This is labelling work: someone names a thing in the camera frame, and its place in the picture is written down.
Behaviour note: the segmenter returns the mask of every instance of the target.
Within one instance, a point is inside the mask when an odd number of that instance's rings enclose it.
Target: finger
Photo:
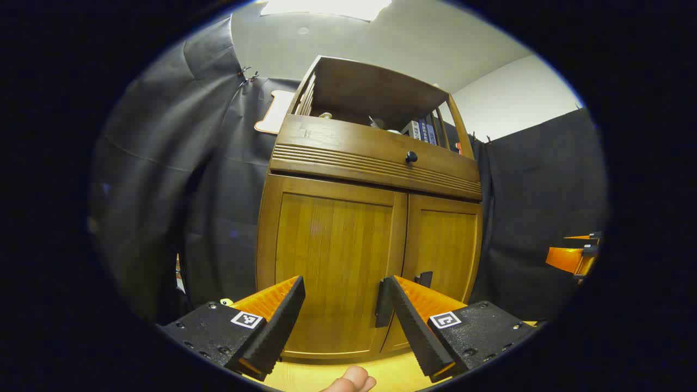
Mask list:
[[[368,371],[360,366],[349,366],[342,378],[353,382],[357,391],[365,384],[365,380],[368,378]]]
[[[334,382],[329,385],[326,389],[321,392],[356,392],[357,388],[353,385],[353,382],[345,378],[337,378]]]
[[[368,376],[365,380],[365,385],[358,391],[358,392],[368,392],[371,389],[373,389],[374,386],[378,384],[377,380],[375,378]]]

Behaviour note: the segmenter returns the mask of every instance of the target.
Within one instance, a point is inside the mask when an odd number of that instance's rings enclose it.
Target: ceiling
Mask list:
[[[393,69],[454,93],[532,54],[506,33],[437,0],[392,0],[370,23],[309,13],[260,17],[265,4],[232,12],[240,64],[262,77],[302,79],[322,54]]]

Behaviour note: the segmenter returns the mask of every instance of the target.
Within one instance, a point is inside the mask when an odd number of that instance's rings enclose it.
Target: wooden cabinet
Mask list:
[[[482,207],[435,197],[409,195],[402,277],[433,271],[431,288],[467,303],[482,246]],[[392,318],[382,349],[408,346],[399,320]]]
[[[443,103],[462,155],[443,148],[447,140],[434,145],[368,126],[369,115],[396,130],[415,116],[436,121],[432,112]],[[322,112],[332,118],[317,117]],[[405,159],[410,151],[418,159]],[[407,347],[394,315],[389,326],[375,327],[378,286],[387,276],[412,280],[433,271],[431,288],[467,302],[481,199],[477,163],[449,93],[319,56],[279,130],[259,212],[257,289],[305,278],[305,302],[283,356],[341,359]]]
[[[295,275],[305,302],[283,355],[342,358],[380,352],[378,285],[401,273],[407,195],[269,175],[261,204],[259,289]]]

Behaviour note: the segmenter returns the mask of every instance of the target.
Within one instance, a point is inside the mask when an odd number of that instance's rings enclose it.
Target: white wall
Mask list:
[[[452,94],[467,133],[487,141],[582,107],[580,98],[535,55],[513,61]],[[452,122],[447,105],[443,119]]]

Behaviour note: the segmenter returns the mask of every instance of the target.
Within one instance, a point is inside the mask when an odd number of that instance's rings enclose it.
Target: black knob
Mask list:
[[[406,153],[407,162],[416,162],[417,159],[419,159],[419,157],[416,156],[416,153],[414,151],[409,151],[408,153]]]

